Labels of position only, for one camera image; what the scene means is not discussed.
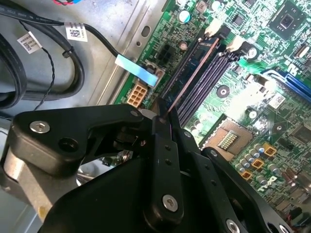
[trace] green circuit board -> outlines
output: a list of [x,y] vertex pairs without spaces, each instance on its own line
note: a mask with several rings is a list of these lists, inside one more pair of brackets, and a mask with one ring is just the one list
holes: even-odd
[[[229,44],[239,35],[256,49],[256,55],[242,57],[231,64],[185,129],[193,134],[201,148],[213,145],[220,153],[227,153],[228,161],[234,167],[240,165],[241,159],[254,147],[265,147],[259,157],[262,164],[259,168],[250,165],[246,171],[251,176],[246,180],[281,215],[286,215],[295,206],[302,206],[311,195],[308,189],[311,188],[310,103],[277,81],[273,90],[262,91],[262,86],[251,78],[254,75],[256,79],[256,75],[277,67],[311,87],[311,54],[306,52],[302,57],[297,56],[303,46],[311,44],[311,2],[227,0],[219,1],[221,4],[217,10],[211,7],[213,0],[180,2],[168,1],[137,62],[140,66],[153,63],[165,71],[156,88],[148,87],[140,107],[151,107],[179,66],[185,55],[180,49],[180,42],[185,41],[189,45],[200,30],[208,27],[214,18],[219,19],[231,30],[224,44]],[[202,2],[205,10],[198,8]],[[182,10],[190,13],[188,23],[178,21]],[[291,26],[280,28],[276,21]],[[167,63],[160,64],[157,56],[167,44],[175,52]],[[115,104],[127,103],[136,81],[134,75],[128,77]],[[217,95],[222,85],[230,90],[223,99]],[[277,167],[277,173],[272,171],[271,165]],[[288,168],[298,174],[297,179],[286,173]],[[264,185],[258,180],[259,176],[267,181]]]

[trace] ram slot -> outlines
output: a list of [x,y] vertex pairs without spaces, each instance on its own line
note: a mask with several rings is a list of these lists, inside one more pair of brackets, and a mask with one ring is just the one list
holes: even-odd
[[210,66],[201,77],[201,80],[203,81],[199,82],[195,86],[192,94],[186,98],[185,104],[183,104],[183,108],[178,110],[180,123],[182,126],[185,126],[191,117],[195,114],[195,112],[199,109],[219,79],[228,70],[231,62],[237,61],[238,59],[239,56],[236,56],[227,51],[222,56],[218,56],[213,59]]
[[178,77],[184,71],[184,68],[189,64],[190,58],[196,52],[198,45],[200,44],[199,40],[196,40],[195,43],[189,48],[187,54],[184,56],[174,75],[171,77],[170,81],[165,85],[165,88],[161,91],[161,98],[166,99],[167,93],[172,89],[172,87],[179,81]]

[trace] silver screw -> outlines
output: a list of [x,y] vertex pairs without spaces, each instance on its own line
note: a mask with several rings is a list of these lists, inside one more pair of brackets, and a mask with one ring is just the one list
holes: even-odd
[[164,195],[162,198],[163,205],[171,212],[176,212],[178,209],[178,203],[171,195]]
[[146,143],[147,143],[146,140],[143,140],[140,142],[140,146],[143,147],[144,145],[146,145]]
[[186,135],[187,137],[191,137],[191,134],[190,134],[188,131],[185,131],[185,135]]
[[232,221],[231,219],[227,219],[226,224],[227,224],[227,227],[228,227],[230,232],[240,233],[240,229],[239,229],[238,225],[234,221]]
[[47,122],[40,120],[32,122],[29,127],[35,133],[47,133],[51,129]]
[[283,225],[280,225],[280,229],[283,233],[290,233]]
[[218,156],[217,153],[216,153],[216,151],[214,151],[214,150],[211,150],[210,153],[211,153],[214,157],[217,157],[217,156]]
[[137,113],[137,112],[135,112],[135,111],[131,111],[131,114],[132,114],[133,116],[138,117],[138,113]]

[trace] motherboard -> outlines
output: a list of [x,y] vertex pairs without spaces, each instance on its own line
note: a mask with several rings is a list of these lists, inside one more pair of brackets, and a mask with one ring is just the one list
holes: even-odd
[[168,0],[118,103],[176,107],[282,216],[311,196],[311,2]]

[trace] barcode label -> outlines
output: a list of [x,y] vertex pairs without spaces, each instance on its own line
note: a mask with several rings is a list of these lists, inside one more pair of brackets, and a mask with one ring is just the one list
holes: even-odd
[[23,48],[29,53],[32,54],[33,52],[38,51],[42,48],[39,41],[35,38],[34,34],[31,32],[28,32],[26,35],[21,37],[17,40],[20,45],[23,46]]
[[280,93],[276,93],[276,95],[273,96],[273,98],[270,100],[268,104],[274,109],[277,109],[279,106],[281,106],[284,100],[285,100],[284,96],[282,96]]
[[87,42],[86,28],[83,23],[65,23],[68,40]]

